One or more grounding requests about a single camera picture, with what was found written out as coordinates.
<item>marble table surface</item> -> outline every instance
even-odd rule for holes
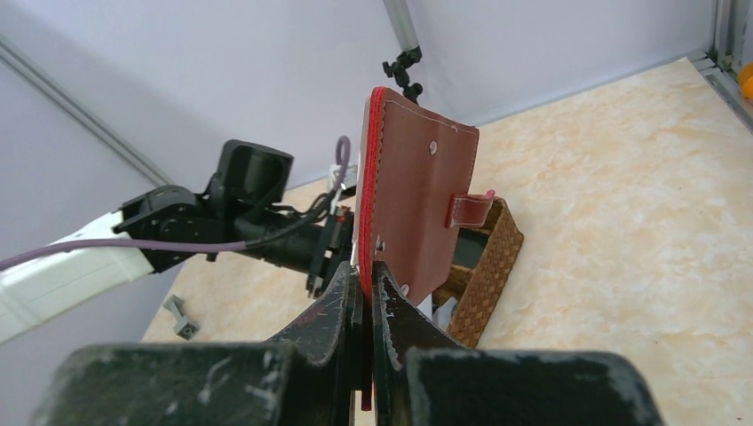
[[[480,347],[614,351],[668,424],[753,424],[753,136],[692,64],[480,131],[472,190],[494,188],[526,235]],[[187,262],[170,292],[196,341],[253,341],[311,303],[304,281],[227,254]],[[160,310],[144,341],[179,342],[173,323]]]

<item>brown woven basket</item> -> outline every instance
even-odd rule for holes
[[[479,263],[472,270],[452,265],[447,281],[433,293],[439,305],[450,297],[460,301],[448,333],[469,348],[479,343],[523,246],[523,234],[501,198],[495,199],[487,222],[475,231],[489,235]]]

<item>black clamp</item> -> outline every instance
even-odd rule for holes
[[[424,92],[424,87],[419,83],[410,83],[410,77],[408,76],[408,68],[413,64],[417,64],[421,60],[421,46],[417,46],[415,49],[404,51],[398,58],[390,64],[389,62],[382,62],[382,69],[387,77],[395,79],[395,82],[402,88],[402,94],[411,102],[418,105],[418,95]]]

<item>cable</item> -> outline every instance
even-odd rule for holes
[[[316,218],[325,210],[332,200],[337,195],[337,189],[342,185],[345,177],[345,170],[348,167],[348,161],[350,160],[351,142],[346,136],[341,136],[337,140],[337,148],[335,154],[335,160],[337,165],[340,166],[340,171],[337,174],[337,179],[332,190],[329,191],[323,198],[317,197],[305,216],[298,219],[296,222],[285,226],[275,233],[271,233],[265,237],[251,240],[251,241],[236,241],[227,242],[222,244],[197,244],[188,242],[170,242],[170,241],[153,241],[153,240],[117,240],[117,239],[93,239],[93,240],[76,240],[65,241],[57,244],[51,244],[41,248],[22,253],[20,255],[0,261],[0,272],[6,269],[12,268],[18,264],[26,263],[30,260],[34,260],[38,257],[44,257],[54,255],[63,251],[71,251],[78,249],[89,249],[97,247],[127,247],[134,249],[145,250],[161,250],[161,251],[178,251],[186,253],[218,253],[220,251],[239,251],[244,249],[253,249],[255,247],[263,246],[269,242],[279,240],[298,228],[308,225],[316,220]],[[321,200],[316,207],[314,204],[318,200]]]

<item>wallet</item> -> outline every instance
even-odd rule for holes
[[[356,254],[371,301],[371,265],[385,261],[414,304],[449,275],[459,228],[484,225],[494,192],[470,195],[479,130],[385,87],[367,104]]]

